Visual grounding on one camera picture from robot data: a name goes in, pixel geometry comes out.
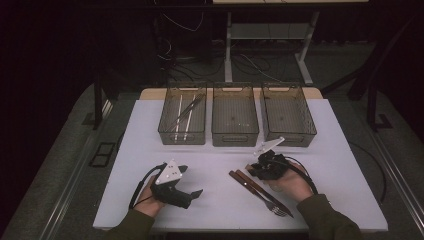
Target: hand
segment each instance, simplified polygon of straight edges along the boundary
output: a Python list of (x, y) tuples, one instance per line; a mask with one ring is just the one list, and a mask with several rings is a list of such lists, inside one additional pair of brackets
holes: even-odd
[(149, 182), (144, 187), (143, 191), (141, 191), (140, 197), (138, 198), (138, 203), (134, 210), (137, 210), (139, 212), (142, 212), (150, 217), (156, 217), (158, 215), (159, 211), (165, 207), (165, 204), (161, 201), (156, 200), (153, 197), (153, 193), (150, 190), (150, 186), (152, 185), (154, 181), (155, 176), (150, 177)]
[[(299, 164), (290, 164), (302, 172), (305, 172), (305, 169), (303, 169)], [(276, 186), (282, 189), (283, 192), (298, 203), (313, 195), (309, 184), (299, 174), (291, 169), (287, 170), (287, 172), (277, 180), (266, 180), (264, 182), (270, 186)]]

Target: sleeve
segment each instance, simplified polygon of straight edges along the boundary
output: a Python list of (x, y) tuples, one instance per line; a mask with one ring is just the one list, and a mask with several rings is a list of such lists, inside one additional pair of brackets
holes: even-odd
[(335, 211), (323, 194), (305, 199), (297, 209), (309, 226), (310, 239), (363, 239), (358, 225)]
[(105, 240), (145, 240), (149, 237), (150, 229), (155, 219), (138, 212), (129, 210), (122, 222), (106, 233)]

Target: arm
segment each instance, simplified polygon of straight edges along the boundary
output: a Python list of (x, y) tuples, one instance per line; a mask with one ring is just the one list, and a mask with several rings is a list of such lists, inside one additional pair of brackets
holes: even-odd
[(150, 178), (148, 184), (143, 189), (138, 198), (138, 204), (134, 209), (130, 209), (122, 222), (106, 233), (105, 240), (123, 239), (148, 239), (149, 232), (155, 217), (165, 206), (164, 203), (152, 197), (150, 185), (154, 176)]
[[(292, 165), (304, 171), (300, 165)], [(306, 181), (296, 172), (288, 170), (278, 180), (266, 183), (282, 189), (299, 203), (297, 209), (309, 227), (310, 239), (363, 239), (358, 225), (335, 211), (324, 194), (314, 195)]]

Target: transparent gray bin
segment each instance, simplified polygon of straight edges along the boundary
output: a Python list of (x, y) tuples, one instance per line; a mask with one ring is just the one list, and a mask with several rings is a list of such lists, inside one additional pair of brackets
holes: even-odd
[(308, 147), (317, 134), (299, 83), (262, 83), (261, 113), (265, 141), (282, 136), (279, 146)]
[(213, 146), (254, 147), (258, 134), (258, 117), (251, 83), (214, 83)]
[(205, 144), (206, 99), (206, 82), (168, 83), (158, 127), (164, 145)]

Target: floor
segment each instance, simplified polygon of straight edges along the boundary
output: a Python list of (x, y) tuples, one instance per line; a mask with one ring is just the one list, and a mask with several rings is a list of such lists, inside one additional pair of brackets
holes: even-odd
[[(300, 72), (293, 52), (297, 42), (234, 42), (233, 81), (260, 83), (269, 78), (280, 81), (299, 81)], [(367, 59), (374, 45), (370, 43), (313, 44), (306, 64), (319, 89), (328, 86), (358, 68)], [(208, 63), (198, 62), (191, 56), (181, 55), (169, 73), (170, 81), (199, 80), (223, 81), (223, 44), (214, 41), (215, 58)], [(346, 92), (351, 83), (325, 95), (338, 118), (351, 149), (385, 215), (389, 231), (365, 234), (366, 239), (423, 239), (423, 228), (417, 224), (411, 198), (424, 202), (422, 187), (424, 175), (424, 146), (408, 124), (393, 108), (390, 101), (378, 95), (377, 113), (384, 114), (392, 124), (378, 133), (365, 122), (366, 97), (350, 101)], [(119, 139), (125, 131), (134, 101), (139, 92), (122, 92), (118, 99), (106, 101), (104, 121), (98, 130), (90, 125), (93, 112), (93, 86), (75, 103), (68, 121), (27, 192), (2, 239), (101, 239), (102, 230), (92, 227), (105, 185), (119, 152)], [(88, 162), (101, 143), (112, 143), (110, 162), (105, 168), (93, 168)], [(399, 175), (390, 171), (386, 162), (395, 163), (406, 185), (399, 184)], [(187, 235), (168, 234), (152, 236), (166, 239), (281, 239), (269, 235)], [(288, 239), (303, 239), (305, 235)]]

